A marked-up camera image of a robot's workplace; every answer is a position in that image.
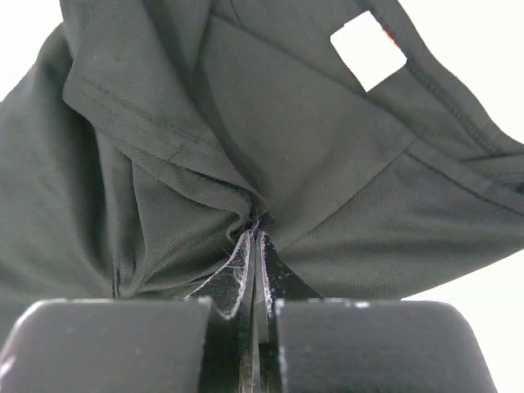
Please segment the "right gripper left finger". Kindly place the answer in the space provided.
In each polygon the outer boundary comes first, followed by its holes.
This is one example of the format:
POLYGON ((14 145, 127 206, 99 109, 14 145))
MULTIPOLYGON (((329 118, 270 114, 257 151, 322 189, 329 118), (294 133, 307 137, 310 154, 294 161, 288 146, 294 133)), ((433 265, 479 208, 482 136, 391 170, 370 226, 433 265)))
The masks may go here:
POLYGON ((254 243, 243 233, 182 298, 34 303, 2 348, 2 391, 252 391, 254 243))

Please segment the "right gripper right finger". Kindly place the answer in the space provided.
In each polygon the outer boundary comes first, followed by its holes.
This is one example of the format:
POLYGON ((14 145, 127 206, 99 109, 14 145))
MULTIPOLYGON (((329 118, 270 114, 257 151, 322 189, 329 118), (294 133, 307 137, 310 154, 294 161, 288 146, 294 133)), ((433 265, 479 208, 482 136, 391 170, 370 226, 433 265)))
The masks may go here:
POLYGON ((255 252, 258 373, 267 392, 493 392, 468 321, 435 301, 319 295, 280 259, 255 252))

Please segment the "black t shirt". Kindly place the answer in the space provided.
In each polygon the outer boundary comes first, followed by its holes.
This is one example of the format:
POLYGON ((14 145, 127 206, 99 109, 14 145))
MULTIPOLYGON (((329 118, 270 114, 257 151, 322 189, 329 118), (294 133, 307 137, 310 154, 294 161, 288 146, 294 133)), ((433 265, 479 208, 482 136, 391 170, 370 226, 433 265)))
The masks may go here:
POLYGON ((170 299, 259 225, 329 297, 523 248, 523 146, 397 1, 64 1, 1 104, 1 334, 35 302, 170 299))

